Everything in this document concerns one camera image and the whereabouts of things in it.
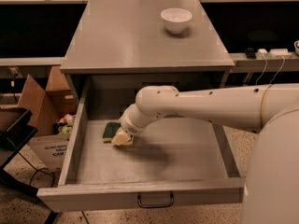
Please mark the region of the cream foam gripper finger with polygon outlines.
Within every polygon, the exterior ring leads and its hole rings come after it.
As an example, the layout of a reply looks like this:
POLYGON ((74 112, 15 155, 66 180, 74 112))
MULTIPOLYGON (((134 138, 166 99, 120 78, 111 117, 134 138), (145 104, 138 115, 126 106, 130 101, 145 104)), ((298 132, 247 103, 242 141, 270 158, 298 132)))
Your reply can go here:
POLYGON ((111 143, 116 146, 128 146, 133 143, 133 137, 122 128, 119 128, 111 143))

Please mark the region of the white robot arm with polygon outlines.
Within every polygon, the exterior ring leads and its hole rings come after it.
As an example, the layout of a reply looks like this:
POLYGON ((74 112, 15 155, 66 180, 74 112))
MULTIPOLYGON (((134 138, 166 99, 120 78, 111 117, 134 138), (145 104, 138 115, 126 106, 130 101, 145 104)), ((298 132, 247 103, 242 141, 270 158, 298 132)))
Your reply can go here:
POLYGON ((148 86, 119 119, 112 139, 123 145, 167 115, 257 132, 241 224, 299 224, 299 88, 268 84, 202 91, 148 86))

